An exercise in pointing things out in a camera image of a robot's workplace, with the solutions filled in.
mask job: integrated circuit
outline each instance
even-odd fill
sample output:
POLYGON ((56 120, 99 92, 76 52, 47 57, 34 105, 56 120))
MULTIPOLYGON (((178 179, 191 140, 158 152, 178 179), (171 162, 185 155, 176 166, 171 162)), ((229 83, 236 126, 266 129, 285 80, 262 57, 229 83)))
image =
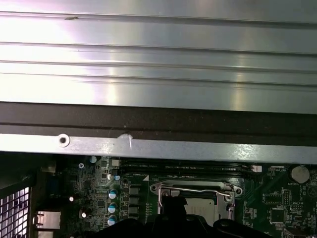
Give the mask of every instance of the integrated circuit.
POLYGON ((271 223, 284 223, 285 222, 285 211, 282 208, 271 209, 271 223))
POLYGON ((98 200, 98 206, 99 207, 105 207, 105 201, 104 200, 98 200))

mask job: electrolytic capacitor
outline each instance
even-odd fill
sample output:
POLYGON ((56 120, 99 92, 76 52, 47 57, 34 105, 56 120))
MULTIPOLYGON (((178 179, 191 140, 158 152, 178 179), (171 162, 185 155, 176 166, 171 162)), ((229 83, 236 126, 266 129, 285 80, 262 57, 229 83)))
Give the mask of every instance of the electrolytic capacitor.
POLYGON ((114 225, 117 222, 117 217, 115 215, 111 215, 107 221, 109 226, 114 225))
POLYGON ((109 211, 110 213, 114 213, 114 212, 116 211, 117 207, 118 207, 117 204, 116 204, 115 202, 113 202, 113 203, 111 203, 111 204, 109 205, 108 211, 109 211))
POLYGON ((109 192, 109 198, 110 198, 110 199, 115 199, 115 198, 117 197, 117 194, 118 194, 117 189, 112 189, 112 190, 109 192))
POLYGON ((97 162, 97 157, 96 156, 91 156, 89 158, 89 162, 92 163, 92 164, 96 163, 97 162))

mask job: capacitor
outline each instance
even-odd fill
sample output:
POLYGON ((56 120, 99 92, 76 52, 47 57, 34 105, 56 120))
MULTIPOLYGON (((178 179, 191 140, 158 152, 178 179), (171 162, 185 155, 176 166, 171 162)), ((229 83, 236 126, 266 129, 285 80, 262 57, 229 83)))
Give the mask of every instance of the capacitor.
POLYGON ((109 205, 108 211, 109 211, 110 213, 114 213, 114 212, 116 211, 117 207, 118 207, 117 204, 116 204, 115 202, 113 202, 113 203, 111 203, 111 204, 109 205))
POLYGON ((76 193, 76 194, 70 196, 68 200, 69 200, 70 202, 74 202, 74 201, 78 200, 79 198, 80 198, 80 194, 79 194, 79 193, 76 193))
POLYGON ((117 217, 115 215, 111 215, 107 221, 109 226, 114 225, 117 222, 117 217))
POLYGON ((291 176, 297 183, 305 183, 309 180, 310 173, 305 166, 297 166, 292 169, 291 176))
POLYGON ((96 156, 91 156, 89 158, 89 162, 92 163, 92 164, 96 163, 97 162, 97 157, 96 156))
POLYGON ((115 199, 115 198, 117 197, 117 194, 118 194, 117 189, 112 189, 112 190, 109 192, 109 198, 110 198, 110 199, 115 199))

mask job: black chip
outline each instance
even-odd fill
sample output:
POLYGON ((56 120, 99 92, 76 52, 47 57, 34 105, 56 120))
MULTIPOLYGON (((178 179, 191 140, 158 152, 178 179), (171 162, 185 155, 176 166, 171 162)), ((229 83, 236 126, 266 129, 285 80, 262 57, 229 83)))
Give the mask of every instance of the black chip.
POLYGON ((107 167, 107 161, 101 161, 100 167, 107 167))
POLYGON ((271 210, 271 222, 272 223, 283 223, 285 221, 285 212, 283 209, 272 209, 271 210))
POLYGON ((77 175, 70 175, 69 180, 71 181, 77 181, 77 175))
POLYGON ((90 188, 90 187, 91 187, 90 181, 85 181, 84 182, 84 188, 90 188))
POLYGON ((118 170, 111 170, 111 175, 117 176, 118 175, 118 170))
POLYGON ((98 200, 97 204, 98 204, 99 207, 104 207, 105 206, 105 201, 98 200))

